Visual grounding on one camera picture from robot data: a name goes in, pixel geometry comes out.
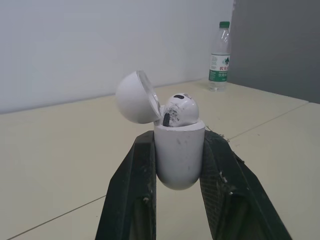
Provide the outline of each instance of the green label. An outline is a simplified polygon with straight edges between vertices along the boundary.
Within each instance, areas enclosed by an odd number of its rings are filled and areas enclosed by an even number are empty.
[[[209,80],[213,82],[226,82],[227,81],[227,74],[226,71],[214,71],[210,70],[209,72]]]
[[[209,80],[213,82],[226,82],[230,55],[211,54]]]

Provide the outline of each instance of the plastic water bottle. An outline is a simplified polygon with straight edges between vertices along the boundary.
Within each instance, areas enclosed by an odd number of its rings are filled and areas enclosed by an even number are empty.
[[[227,85],[228,68],[231,53],[229,32],[230,22],[221,21],[211,54],[209,72],[209,90],[223,92]]]

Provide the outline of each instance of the dirty earbud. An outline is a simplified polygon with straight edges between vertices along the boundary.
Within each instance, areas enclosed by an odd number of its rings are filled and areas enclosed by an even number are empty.
[[[195,100],[186,93],[178,93],[169,98],[164,106],[162,125],[184,127],[195,124],[199,118],[199,108]]]

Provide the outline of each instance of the green bottle cap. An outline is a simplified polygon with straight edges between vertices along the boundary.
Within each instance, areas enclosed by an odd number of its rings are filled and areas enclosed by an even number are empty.
[[[230,27],[229,21],[221,21],[219,24],[220,29],[228,29]]]

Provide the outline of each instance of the white table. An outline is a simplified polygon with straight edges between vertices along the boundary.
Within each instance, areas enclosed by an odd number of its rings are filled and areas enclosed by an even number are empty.
[[[229,139],[307,103],[230,83],[226,92],[213,93],[206,83],[166,86],[156,92],[161,104],[173,94],[190,94],[199,105],[201,119]],[[0,115],[0,239],[17,236],[104,196],[135,138],[152,128],[152,124],[125,120],[114,96]],[[102,203],[102,199],[93,202],[19,238],[94,239]],[[82,211],[86,216],[91,208],[96,209],[97,220],[77,225],[74,216]],[[88,229],[64,235],[63,226],[65,231],[70,228],[63,221]],[[84,232],[91,238],[85,238]],[[185,191],[157,184],[157,234],[159,240],[210,239],[199,183]]]
[[[293,239],[320,239],[320,104],[308,103],[230,142]]]

